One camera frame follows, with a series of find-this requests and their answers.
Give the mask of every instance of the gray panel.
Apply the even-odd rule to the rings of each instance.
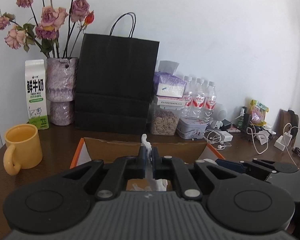
[[[213,222],[203,207],[180,199],[175,192],[121,192],[117,199],[98,202],[75,227],[52,235],[12,231],[5,240],[288,240],[281,231],[268,236],[231,232]]]
[[[295,173],[271,173],[266,181],[286,190],[294,202],[300,202],[300,170]]]

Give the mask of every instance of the open orange box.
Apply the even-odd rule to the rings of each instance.
[[[185,143],[151,143],[157,147],[160,156],[170,155],[181,158],[185,163],[193,163],[203,159],[225,159],[211,144],[207,142]],[[138,155],[141,143],[106,141],[94,138],[81,138],[75,151],[70,168],[74,168],[91,160],[101,159],[105,163],[112,163],[116,158],[127,155]],[[127,190],[132,189],[132,184],[145,188],[148,184],[145,179],[131,179],[128,181]]]

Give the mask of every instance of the mug handle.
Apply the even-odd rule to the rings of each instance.
[[[13,156],[15,149],[16,149],[16,147],[13,144],[11,144],[6,149],[4,156],[3,156],[4,169],[11,176],[17,175],[21,169],[21,165],[19,163],[15,163],[13,165],[13,162],[12,162],[12,156]]]

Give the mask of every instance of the white milk carton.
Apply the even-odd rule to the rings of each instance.
[[[46,105],[46,71],[44,60],[26,61],[26,97],[29,123],[38,130],[49,128]]]

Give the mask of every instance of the yellow mug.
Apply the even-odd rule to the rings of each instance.
[[[11,127],[4,135],[7,150],[3,156],[6,172],[13,176],[20,169],[31,169],[42,160],[38,129],[32,124]]]

